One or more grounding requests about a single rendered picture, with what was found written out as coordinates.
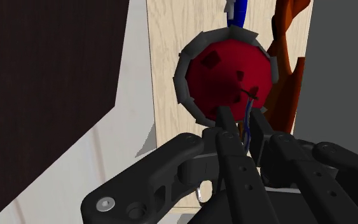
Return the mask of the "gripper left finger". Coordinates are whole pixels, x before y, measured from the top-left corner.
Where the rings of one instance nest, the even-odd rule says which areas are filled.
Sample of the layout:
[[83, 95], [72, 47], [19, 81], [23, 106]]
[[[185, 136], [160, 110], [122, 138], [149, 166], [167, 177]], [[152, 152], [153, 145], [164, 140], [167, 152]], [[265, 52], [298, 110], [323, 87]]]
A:
[[199, 182], [179, 175], [184, 162], [214, 150], [218, 188], [188, 224], [279, 224], [252, 158], [237, 134], [228, 106], [203, 137], [182, 133], [90, 192], [81, 203], [83, 224], [158, 224]]

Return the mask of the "blue and white object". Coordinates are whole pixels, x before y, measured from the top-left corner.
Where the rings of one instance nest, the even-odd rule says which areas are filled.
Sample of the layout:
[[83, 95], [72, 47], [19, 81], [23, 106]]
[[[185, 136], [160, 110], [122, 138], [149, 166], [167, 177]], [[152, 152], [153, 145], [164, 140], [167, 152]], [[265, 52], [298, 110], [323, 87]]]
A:
[[243, 27], [247, 13], [248, 0], [226, 0], [224, 12], [226, 13], [227, 26], [235, 25]]

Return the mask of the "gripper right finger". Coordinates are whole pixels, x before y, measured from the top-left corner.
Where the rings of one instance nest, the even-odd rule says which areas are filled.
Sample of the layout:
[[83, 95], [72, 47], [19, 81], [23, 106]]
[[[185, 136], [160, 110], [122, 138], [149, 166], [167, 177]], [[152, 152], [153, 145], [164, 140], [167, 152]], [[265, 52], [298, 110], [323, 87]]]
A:
[[250, 153], [270, 188], [297, 188], [319, 224], [358, 224], [358, 154], [274, 131], [250, 113]]

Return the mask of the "light wooden table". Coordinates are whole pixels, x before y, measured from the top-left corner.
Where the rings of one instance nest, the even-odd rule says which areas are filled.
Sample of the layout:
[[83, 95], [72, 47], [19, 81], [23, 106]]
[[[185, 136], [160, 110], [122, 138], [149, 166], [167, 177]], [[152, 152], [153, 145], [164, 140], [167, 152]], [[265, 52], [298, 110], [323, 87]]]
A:
[[[151, 73], [157, 147], [182, 132], [202, 134], [204, 126], [177, 103], [173, 75], [179, 52], [199, 32], [226, 26], [226, 0], [147, 0]], [[271, 18], [276, 0], [249, 0], [244, 28], [257, 32], [267, 49], [272, 40]], [[313, 0], [299, 13], [287, 30], [291, 69], [304, 57]], [[195, 214], [200, 209], [195, 193], [182, 198], [169, 213]]]

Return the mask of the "orange curved figure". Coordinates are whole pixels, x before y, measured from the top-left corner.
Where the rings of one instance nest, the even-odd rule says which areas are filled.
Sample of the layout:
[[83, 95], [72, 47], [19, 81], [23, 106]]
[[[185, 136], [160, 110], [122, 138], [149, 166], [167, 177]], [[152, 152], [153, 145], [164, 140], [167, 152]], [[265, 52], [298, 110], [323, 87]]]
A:
[[310, 3], [311, 0], [277, 0], [272, 17], [273, 41], [267, 53], [277, 58], [279, 80], [273, 85], [266, 98], [265, 117], [273, 130], [289, 134], [298, 108], [305, 58], [298, 57], [295, 68], [291, 69], [286, 32], [293, 19]]

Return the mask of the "dark brown cabinet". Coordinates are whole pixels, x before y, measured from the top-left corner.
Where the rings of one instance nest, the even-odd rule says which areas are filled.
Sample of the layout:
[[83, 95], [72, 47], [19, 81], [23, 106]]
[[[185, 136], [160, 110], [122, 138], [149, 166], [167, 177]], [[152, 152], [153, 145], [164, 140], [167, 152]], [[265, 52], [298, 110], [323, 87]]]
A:
[[0, 0], [0, 212], [115, 104], [129, 0]]

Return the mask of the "red bowl with grey rim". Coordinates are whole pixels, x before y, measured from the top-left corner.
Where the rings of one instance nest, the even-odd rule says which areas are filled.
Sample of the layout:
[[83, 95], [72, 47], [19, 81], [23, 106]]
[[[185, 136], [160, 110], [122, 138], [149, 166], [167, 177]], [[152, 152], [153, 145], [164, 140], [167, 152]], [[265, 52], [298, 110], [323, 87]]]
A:
[[213, 127], [220, 106], [228, 106], [237, 122], [248, 105], [264, 106], [279, 70], [257, 36], [231, 25], [200, 32], [181, 50], [173, 77], [177, 102], [198, 124]]

